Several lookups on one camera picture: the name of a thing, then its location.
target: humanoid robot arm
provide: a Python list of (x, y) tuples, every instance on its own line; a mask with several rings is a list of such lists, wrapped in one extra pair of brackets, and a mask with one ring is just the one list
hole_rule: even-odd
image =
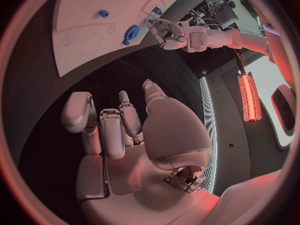
[[(155, 23), (161, 24), (163, 32), (171, 32), (173, 36), (160, 37), (161, 32), (157, 30)], [(147, 26), (158, 45), (165, 50), (183, 48), (189, 53), (194, 53), (203, 52), (207, 48), (221, 48), (223, 46), (232, 49), (246, 48), (267, 55), (270, 61), (274, 63), (268, 41), (264, 37), (242, 34), (234, 29), (219, 31), (207, 29), (204, 26), (190, 26), (188, 21), (173, 23), (160, 18), (147, 21)]]

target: blue gear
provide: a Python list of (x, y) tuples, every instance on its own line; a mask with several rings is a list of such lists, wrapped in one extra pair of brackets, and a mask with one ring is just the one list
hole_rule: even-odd
[(129, 41), (132, 39), (135, 39), (137, 35), (139, 34), (140, 28), (138, 25), (132, 25), (130, 28), (127, 29), (125, 32), (125, 39), (122, 42), (124, 45), (128, 46)]

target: robotic hand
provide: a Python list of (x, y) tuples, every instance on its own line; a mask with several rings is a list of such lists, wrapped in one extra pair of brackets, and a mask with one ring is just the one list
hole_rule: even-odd
[[(155, 24), (160, 24), (161, 27), (157, 29)], [(190, 26), (188, 21), (174, 23), (160, 18), (147, 21), (147, 26), (158, 45), (165, 50), (183, 48), (189, 53), (194, 53), (223, 46), (232, 49), (246, 48), (267, 55), (270, 62), (274, 63), (268, 41), (264, 37), (242, 34), (235, 29), (219, 31), (204, 26)], [(162, 38), (164, 31), (171, 32), (172, 36)]]

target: dark floor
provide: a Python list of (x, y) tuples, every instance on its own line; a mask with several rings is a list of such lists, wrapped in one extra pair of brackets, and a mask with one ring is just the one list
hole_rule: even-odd
[(199, 80), (176, 51), (157, 46), (142, 49), (105, 65), (65, 92), (38, 121), (22, 150), (19, 171), (37, 197), (72, 225), (86, 224), (76, 200), (76, 177), (84, 149), (80, 134), (61, 125), (60, 115), (69, 95), (87, 91), (98, 112), (119, 106), (118, 93), (127, 91), (142, 123), (146, 103), (142, 84), (156, 82), (164, 92), (190, 107), (203, 121)]

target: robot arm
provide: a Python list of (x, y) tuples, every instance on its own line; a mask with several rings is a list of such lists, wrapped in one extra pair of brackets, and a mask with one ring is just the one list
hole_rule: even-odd
[[(161, 24), (161, 30), (172, 32), (173, 35), (162, 38), (160, 36), (162, 33), (156, 29), (155, 23)], [(221, 48), (223, 46), (232, 49), (246, 48), (267, 55), (270, 61), (274, 63), (268, 41), (264, 37), (242, 34), (234, 29), (219, 31), (206, 29), (203, 26), (190, 26), (187, 21), (180, 21), (176, 24), (160, 18), (153, 18), (153, 20), (148, 21), (147, 26), (158, 45), (165, 50), (183, 48), (189, 53), (194, 53), (203, 52), (207, 48)]]

